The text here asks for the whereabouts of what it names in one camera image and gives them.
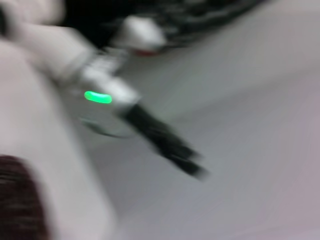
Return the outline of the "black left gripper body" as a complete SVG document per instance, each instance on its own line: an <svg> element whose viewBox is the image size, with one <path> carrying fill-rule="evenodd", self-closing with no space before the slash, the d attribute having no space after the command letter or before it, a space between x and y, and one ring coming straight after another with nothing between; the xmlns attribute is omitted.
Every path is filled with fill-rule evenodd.
<svg viewBox="0 0 320 240"><path fill-rule="evenodd" d="M162 121L139 104L121 113L121 118L141 134L163 157L173 160L181 153L181 141Z"/></svg>

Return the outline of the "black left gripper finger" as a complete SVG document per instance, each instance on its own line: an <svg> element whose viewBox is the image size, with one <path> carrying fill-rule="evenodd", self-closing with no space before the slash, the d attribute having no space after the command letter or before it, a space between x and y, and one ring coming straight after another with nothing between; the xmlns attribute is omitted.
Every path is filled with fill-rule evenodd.
<svg viewBox="0 0 320 240"><path fill-rule="evenodd" d="M188 145L178 145L175 148L175 155L182 160L198 160L200 155Z"/></svg>
<svg viewBox="0 0 320 240"><path fill-rule="evenodd" d="M176 160L173 164L187 175L202 180L208 176L208 171L197 163L189 160Z"/></svg>

